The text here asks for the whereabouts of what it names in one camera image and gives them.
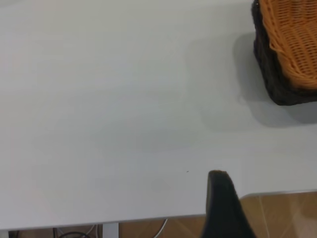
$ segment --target table top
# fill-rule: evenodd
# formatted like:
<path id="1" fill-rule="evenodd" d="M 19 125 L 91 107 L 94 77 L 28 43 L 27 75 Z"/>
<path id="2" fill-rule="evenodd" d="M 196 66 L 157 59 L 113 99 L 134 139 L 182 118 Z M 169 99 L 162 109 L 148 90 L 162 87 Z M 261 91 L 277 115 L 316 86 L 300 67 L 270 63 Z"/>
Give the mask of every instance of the table top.
<path id="1" fill-rule="evenodd" d="M 0 229 L 203 214 L 316 189 L 317 104 L 275 105 L 250 0 L 2 0 Z"/>

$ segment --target tiled floor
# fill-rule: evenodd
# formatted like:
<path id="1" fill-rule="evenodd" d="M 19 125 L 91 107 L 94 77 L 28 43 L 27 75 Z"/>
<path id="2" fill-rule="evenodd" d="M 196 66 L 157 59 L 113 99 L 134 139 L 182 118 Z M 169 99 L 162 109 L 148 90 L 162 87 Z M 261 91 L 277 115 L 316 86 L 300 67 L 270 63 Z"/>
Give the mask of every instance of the tiled floor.
<path id="1" fill-rule="evenodd" d="M 258 238 L 317 238 L 317 192 L 255 196 L 241 202 Z M 204 222 L 204 217 L 168 219 L 159 238 L 199 238 Z M 153 238 L 162 224 L 163 220 L 122 223 L 120 238 Z M 63 229 L 85 232 L 89 227 Z M 52 238 L 52 230 L 22 231 L 19 238 Z"/>

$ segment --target orange wicker basket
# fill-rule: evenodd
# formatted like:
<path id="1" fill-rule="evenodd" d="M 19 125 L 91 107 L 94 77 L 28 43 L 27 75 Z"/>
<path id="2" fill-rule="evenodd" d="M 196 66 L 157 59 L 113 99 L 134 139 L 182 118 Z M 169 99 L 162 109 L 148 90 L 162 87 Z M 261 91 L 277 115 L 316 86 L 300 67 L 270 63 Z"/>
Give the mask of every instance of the orange wicker basket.
<path id="1" fill-rule="evenodd" d="M 317 89 L 317 0 L 260 0 L 263 25 L 294 87 Z"/>

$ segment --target wicker basket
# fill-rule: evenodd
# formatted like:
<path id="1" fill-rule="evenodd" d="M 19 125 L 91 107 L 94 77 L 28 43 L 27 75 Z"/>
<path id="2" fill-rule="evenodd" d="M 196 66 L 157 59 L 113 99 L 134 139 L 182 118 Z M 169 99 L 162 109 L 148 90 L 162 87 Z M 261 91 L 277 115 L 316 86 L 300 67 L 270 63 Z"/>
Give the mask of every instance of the wicker basket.
<path id="1" fill-rule="evenodd" d="M 270 47 L 294 87 L 317 89 L 317 0 L 260 0 Z"/>
<path id="2" fill-rule="evenodd" d="M 317 90 L 295 88 L 284 76 L 276 52 L 269 47 L 258 0 L 252 5 L 252 16 L 256 28 L 254 53 L 271 99 L 276 104 L 285 106 L 317 101 Z"/>

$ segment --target table leg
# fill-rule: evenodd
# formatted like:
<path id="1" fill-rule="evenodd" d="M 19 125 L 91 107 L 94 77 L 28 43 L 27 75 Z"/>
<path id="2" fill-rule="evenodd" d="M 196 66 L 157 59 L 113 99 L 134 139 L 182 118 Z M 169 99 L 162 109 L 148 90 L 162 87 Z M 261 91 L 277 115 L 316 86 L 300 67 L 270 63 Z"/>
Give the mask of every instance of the table leg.
<path id="1" fill-rule="evenodd" d="M 119 223 L 103 224 L 103 238 L 119 238 Z"/>
<path id="2" fill-rule="evenodd" d="M 0 231 L 0 238 L 9 238 L 8 231 Z"/>

